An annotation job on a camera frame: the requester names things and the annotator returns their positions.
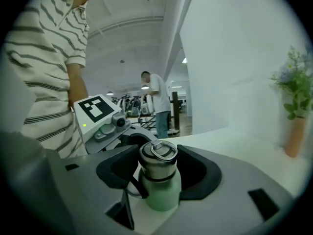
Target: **pink vase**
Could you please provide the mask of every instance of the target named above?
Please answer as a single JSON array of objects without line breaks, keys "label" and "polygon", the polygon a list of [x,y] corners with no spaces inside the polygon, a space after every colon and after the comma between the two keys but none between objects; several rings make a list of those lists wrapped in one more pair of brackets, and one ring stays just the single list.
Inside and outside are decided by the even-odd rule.
[{"label": "pink vase", "polygon": [[298,117],[293,121],[290,137],[285,148],[285,152],[289,157],[295,158],[300,151],[305,124],[305,118]]}]

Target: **ceiling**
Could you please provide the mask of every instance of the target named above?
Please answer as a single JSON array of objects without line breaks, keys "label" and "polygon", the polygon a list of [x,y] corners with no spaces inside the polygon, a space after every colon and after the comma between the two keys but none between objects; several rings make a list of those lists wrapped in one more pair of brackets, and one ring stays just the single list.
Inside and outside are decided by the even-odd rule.
[{"label": "ceiling", "polygon": [[89,94],[141,88],[143,71],[158,73],[167,0],[91,0],[83,78]]}]

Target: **black slot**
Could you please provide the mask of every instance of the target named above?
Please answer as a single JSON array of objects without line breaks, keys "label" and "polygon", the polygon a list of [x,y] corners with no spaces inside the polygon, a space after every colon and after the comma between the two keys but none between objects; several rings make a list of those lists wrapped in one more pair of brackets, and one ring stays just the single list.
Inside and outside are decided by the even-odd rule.
[{"label": "black slot", "polygon": [[67,170],[67,171],[69,171],[69,170],[74,170],[74,169],[76,169],[76,168],[78,168],[79,166],[77,165],[77,164],[68,164],[68,165],[66,165],[65,166],[65,169]]},{"label": "black slot", "polygon": [[222,180],[222,171],[213,161],[178,145],[177,168],[181,176],[180,200],[201,200]]},{"label": "black slot", "polygon": [[274,214],[279,211],[279,208],[263,189],[251,190],[248,191],[248,194],[258,208],[264,221],[270,219]]}]

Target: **man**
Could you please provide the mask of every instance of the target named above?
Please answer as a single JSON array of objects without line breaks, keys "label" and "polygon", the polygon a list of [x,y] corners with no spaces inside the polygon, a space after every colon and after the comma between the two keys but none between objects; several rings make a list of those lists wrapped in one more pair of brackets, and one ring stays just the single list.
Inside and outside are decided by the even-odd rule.
[{"label": "man", "polygon": [[87,1],[31,0],[2,49],[10,68],[37,97],[21,133],[61,158],[87,154],[70,109],[88,97],[81,77],[89,31]]},{"label": "man", "polygon": [[144,83],[150,83],[152,89],[148,94],[153,97],[153,105],[156,112],[156,131],[159,139],[168,138],[167,118],[171,111],[171,103],[168,99],[166,85],[162,78],[157,74],[150,74],[144,71],[141,74],[141,79]]}]

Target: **floor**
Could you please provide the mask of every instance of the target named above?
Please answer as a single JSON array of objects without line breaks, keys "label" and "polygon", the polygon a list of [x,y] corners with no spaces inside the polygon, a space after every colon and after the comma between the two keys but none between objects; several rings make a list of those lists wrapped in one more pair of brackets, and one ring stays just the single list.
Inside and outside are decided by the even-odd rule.
[{"label": "floor", "polygon": [[177,135],[169,136],[169,138],[184,137],[192,134],[192,117],[188,117],[187,113],[180,113],[179,115],[179,133]]}]

